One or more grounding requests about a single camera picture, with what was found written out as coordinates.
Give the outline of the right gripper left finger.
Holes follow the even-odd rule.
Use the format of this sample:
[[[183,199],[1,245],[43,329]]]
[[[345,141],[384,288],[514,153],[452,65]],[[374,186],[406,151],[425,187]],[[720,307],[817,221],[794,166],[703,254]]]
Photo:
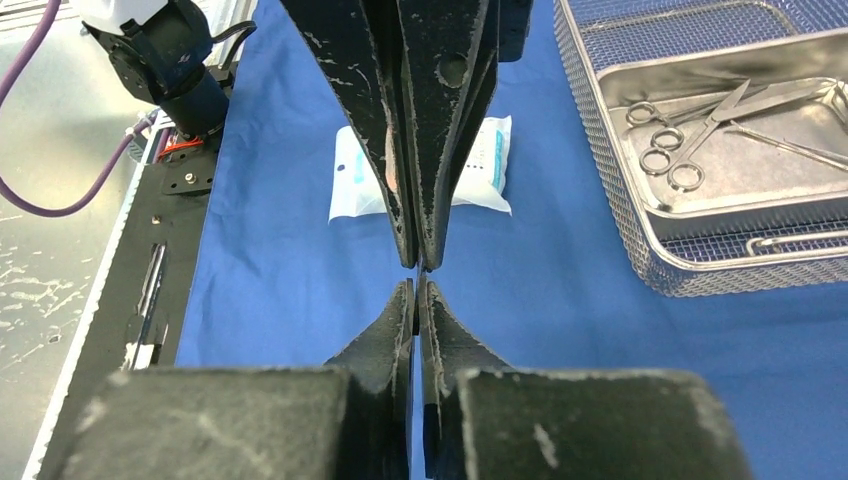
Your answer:
[[[63,479],[406,479],[414,285],[318,367],[153,368],[89,402]]]

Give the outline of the steel tweezers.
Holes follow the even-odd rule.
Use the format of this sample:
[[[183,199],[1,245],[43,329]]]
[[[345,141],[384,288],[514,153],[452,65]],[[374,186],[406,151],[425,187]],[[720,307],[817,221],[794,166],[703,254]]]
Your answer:
[[[421,264],[417,265],[416,270],[416,278],[415,278],[415,296],[414,296],[414,310],[413,310],[413,334],[418,336],[420,334],[420,318],[421,318],[421,296],[423,295],[423,291],[425,289],[426,283],[426,273],[423,270]]]

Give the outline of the metal mesh tray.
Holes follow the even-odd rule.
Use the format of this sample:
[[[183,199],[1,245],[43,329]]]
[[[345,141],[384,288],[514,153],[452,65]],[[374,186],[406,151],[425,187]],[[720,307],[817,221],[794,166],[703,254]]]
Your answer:
[[[590,149],[628,257],[669,296],[843,281],[842,220],[663,239],[613,164],[598,74],[612,66],[843,29],[843,1],[557,1],[554,32]]]

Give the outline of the steel instrument pan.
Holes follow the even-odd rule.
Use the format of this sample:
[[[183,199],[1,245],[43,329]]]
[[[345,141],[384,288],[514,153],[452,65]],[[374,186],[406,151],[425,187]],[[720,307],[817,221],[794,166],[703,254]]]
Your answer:
[[[725,110],[719,127],[692,155],[705,174],[695,191],[672,189],[665,176],[647,175],[640,155],[652,146],[659,123],[631,127],[626,109],[640,101],[674,111],[725,98],[747,79],[748,92],[764,85],[832,79],[818,98],[753,114]],[[798,35],[715,51],[609,67],[598,74],[603,121],[610,131],[613,164],[625,186],[663,239],[730,233],[799,223],[842,220],[847,215],[843,172],[741,134],[731,121],[798,144],[847,156],[847,33],[843,29]]]

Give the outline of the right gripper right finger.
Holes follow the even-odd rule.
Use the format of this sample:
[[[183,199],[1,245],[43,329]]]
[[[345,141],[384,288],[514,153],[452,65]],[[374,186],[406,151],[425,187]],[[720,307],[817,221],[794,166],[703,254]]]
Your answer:
[[[519,369],[418,287],[430,479],[748,479],[723,403],[674,369]]]

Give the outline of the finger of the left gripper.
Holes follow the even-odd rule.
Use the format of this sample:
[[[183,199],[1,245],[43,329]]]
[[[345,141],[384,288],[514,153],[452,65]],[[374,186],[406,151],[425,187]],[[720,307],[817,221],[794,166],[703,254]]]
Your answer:
[[[412,258],[443,263],[453,192],[492,99],[499,53],[497,1],[400,1],[406,200]]]
[[[400,21],[395,1],[283,1],[333,90],[373,171],[400,264],[418,263],[407,196],[399,88]]]

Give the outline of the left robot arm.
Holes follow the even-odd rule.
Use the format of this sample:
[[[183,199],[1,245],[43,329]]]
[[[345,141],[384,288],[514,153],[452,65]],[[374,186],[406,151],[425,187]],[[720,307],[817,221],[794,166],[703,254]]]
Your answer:
[[[502,62],[523,53],[528,1],[287,1],[374,171],[400,263],[443,261],[451,198]],[[228,97],[206,67],[218,36],[190,1],[79,1],[125,88],[182,133],[220,130]]]

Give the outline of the blue surgical wrap cloth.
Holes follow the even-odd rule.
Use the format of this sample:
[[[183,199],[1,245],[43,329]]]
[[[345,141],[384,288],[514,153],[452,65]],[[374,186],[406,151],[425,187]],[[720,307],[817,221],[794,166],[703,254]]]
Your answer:
[[[338,352],[410,276],[383,215],[330,220],[346,124],[277,1],[237,70],[176,363],[307,366]],[[671,367],[725,403],[759,479],[847,475],[847,287],[667,298],[635,274],[553,33],[534,5],[491,103],[513,119],[510,214],[455,209],[433,277],[451,310],[518,367]]]

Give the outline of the white sterile packet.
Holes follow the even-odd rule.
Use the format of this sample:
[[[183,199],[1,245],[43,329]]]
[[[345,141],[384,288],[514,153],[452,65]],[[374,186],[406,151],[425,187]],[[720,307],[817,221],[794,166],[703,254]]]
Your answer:
[[[473,143],[452,204],[476,205],[509,214],[504,198],[513,119],[487,117]],[[353,129],[345,126],[335,137],[335,173],[329,219],[385,214],[387,207],[377,178]]]

